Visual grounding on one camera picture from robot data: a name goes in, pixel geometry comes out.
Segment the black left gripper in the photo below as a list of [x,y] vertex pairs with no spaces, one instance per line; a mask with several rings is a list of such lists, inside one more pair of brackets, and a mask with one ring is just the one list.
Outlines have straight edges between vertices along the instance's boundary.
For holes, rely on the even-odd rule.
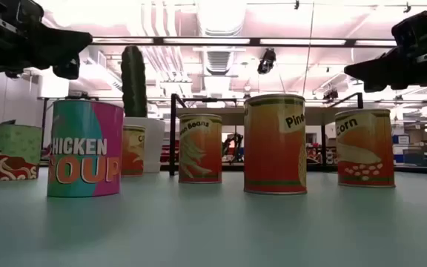
[[0,73],[17,78],[24,69],[53,69],[78,79],[82,52],[93,41],[88,32],[44,25],[44,9],[34,0],[0,0]]

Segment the orange corn label can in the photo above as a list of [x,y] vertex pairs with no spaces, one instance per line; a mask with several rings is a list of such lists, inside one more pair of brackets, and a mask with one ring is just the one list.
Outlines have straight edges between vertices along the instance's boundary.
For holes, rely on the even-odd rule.
[[145,128],[125,125],[122,132],[122,169],[124,177],[137,177],[144,173]]
[[335,115],[340,185],[393,188],[390,110],[355,109]]

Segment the teal pink chicken soup can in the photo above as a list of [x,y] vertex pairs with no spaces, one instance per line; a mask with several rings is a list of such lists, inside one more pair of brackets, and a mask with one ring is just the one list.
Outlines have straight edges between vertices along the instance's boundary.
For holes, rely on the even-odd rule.
[[49,197],[100,197],[121,188],[121,107],[91,100],[53,104]]

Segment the green can with red swirls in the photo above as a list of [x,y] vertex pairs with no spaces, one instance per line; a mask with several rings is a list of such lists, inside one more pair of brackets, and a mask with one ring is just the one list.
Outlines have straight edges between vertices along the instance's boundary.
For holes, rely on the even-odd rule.
[[41,142],[39,127],[0,124],[0,181],[37,179]]

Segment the tall orange pineapple can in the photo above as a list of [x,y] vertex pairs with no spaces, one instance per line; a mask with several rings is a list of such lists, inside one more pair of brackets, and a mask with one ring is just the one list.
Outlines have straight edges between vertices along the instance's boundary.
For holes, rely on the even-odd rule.
[[305,99],[267,94],[244,107],[244,191],[305,194]]

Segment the orange green beans can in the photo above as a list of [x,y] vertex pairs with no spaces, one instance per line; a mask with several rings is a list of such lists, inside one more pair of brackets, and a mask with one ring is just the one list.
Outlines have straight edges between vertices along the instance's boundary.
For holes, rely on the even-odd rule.
[[179,182],[222,182],[222,117],[191,113],[179,117]]

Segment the green cactus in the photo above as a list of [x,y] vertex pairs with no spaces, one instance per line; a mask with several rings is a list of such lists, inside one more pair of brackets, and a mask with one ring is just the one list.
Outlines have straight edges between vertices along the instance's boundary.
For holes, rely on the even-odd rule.
[[135,45],[122,53],[122,101],[126,117],[147,117],[145,63],[142,52]]

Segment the blue storage bins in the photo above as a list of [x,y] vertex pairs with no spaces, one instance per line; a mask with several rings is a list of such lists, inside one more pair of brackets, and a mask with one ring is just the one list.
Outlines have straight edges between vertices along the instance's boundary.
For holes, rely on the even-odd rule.
[[409,149],[410,136],[408,134],[397,134],[392,136],[394,163],[404,163],[405,150]]

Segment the overhead beam with light strips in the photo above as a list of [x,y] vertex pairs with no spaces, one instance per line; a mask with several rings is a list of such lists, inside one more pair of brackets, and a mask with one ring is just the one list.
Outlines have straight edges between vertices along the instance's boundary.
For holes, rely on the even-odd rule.
[[338,48],[393,48],[391,39],[332,39],[332,38],[259,38],[259,37],[134,37],[96,36],[91,45],[121,46],[221,46],[221,47],[338,47]]

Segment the teal table mat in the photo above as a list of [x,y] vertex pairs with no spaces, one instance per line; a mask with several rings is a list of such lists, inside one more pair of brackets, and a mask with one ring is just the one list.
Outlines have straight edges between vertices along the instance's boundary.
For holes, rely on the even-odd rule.
[[51,198],[42,169],[0,182],[0,267],[427,267],[427,175],[396,181],[312,172],[306,194],[276,196],[245,193],[237,172],[214,185],[159,173]]

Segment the black metal stand frame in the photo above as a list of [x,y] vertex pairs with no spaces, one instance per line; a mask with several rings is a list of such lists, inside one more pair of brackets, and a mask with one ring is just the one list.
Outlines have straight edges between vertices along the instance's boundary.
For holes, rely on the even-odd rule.
[[100,98],[98,96],[88,96],[87,94],[82,94],[81,96],[65,96],[65,97],[38,97],[38,100],[43,101],[42,105],[42,140],[41,140],[41,163],[43,165],[46,161],[48,161],[50,149],[44,145],[44,137],[47,125],[47,112],[51,109],[52,105],[49,104],[49,101],[56,100],[94,100],[99,101]]

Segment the black aluminium rig frame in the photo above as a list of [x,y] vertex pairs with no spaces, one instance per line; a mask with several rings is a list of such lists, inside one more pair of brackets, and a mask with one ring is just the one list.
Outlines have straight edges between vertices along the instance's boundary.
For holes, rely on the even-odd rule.
[[[236,165],[223,165],[222,170],[223,171],[243,171],[244,165],[243,164],[236,164]],[[337,172],[337,166],[335,165],[308,165],[307,171],[311,172]],[[414,173],[414,174],[427,174],[427,167],[418,167],[418,166],[395,166],[394,167],[395,172],[405,172],[405,173]]]

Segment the wooden shelf with black frame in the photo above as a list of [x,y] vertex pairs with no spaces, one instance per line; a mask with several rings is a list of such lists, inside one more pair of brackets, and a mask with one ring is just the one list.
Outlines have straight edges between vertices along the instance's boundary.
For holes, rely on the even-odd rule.
[[[162,156],[168,160],[167,165],[163,165],[161,169],[168,171],[170,175],[173,175],[178,171],[178,156],[179,146],[177,145],[176,136],[176,119],[187,113],[211,113],[220,115],[222,117],[223,124],[226,126],[237,127],[244,124],[244,109],[242,104],[244,99],[237,98],[182,98],[179,95],[173,93],[169,98],[171,104],[171,117],[169,119],[169,138],[168,144],[163,147]],[[332,148],[326,144],[327,134],[325,132],[325,126],[334,121],[336,113],[341,111],[349,111],[350,107],[341,108],[341,104],[345,104],[347,101],[351,101],[354,106],[353,108],[364,108],[363,95],[361,93],[353,93],[344,99],[324,104],[322,107],[317,102],[308,100],[308,104],[313,106],[305,107],[305,122],[307,126],[319,126],[320,127],[320,141],[321,145],[318,147],[320,152],[321,160],[318,163],[309,164],[307,167],[308,171],[319,171],[319,172],[333,172],[336,171],[337,167],[333,163],[327,162],[326,152]]]

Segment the silver ceiling ventilation duct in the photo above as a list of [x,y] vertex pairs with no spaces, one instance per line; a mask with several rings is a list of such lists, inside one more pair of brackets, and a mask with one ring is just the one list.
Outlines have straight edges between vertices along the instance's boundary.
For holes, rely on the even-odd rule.
[[[195,0],[201,37],[240,36],[245,22],[246,0]],[[207,47],[203,52],[206,71],[212,76],[228,73],[234,61],[233,46]]]

